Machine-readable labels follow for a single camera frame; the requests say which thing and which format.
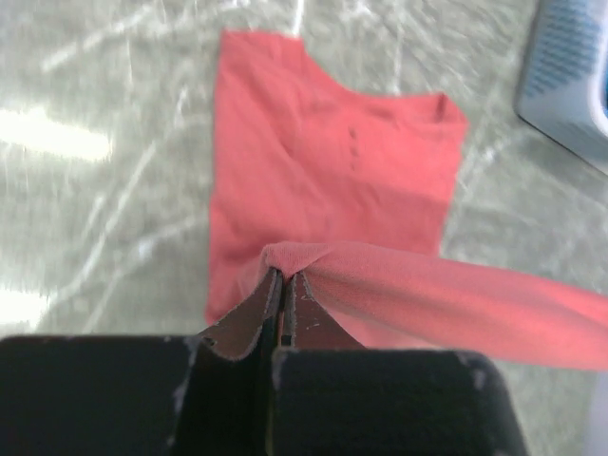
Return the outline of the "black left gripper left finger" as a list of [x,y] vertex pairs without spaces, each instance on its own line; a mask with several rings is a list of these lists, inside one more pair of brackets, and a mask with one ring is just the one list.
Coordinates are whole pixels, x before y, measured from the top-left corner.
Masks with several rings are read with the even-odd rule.
[[5,455],[262,455],[283,288],[270,270],[194,335],[1,342]]

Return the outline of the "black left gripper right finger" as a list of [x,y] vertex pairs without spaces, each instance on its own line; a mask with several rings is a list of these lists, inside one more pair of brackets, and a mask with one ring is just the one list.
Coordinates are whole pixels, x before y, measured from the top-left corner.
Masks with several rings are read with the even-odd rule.
[[472,351],[372,350],[287,290],[272,363],[275,455],[524,455],[508,388]]

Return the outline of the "salmon pink t-shirt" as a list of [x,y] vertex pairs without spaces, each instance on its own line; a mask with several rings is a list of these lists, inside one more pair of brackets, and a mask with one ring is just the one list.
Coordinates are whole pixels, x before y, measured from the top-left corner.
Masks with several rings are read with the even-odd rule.
[[206,320],[276,268],[303,274],[370,348],[605,370],[604,296],[440,258],[465,133],[465,116],[442,93],[354,92],[295,38],[225,30]]

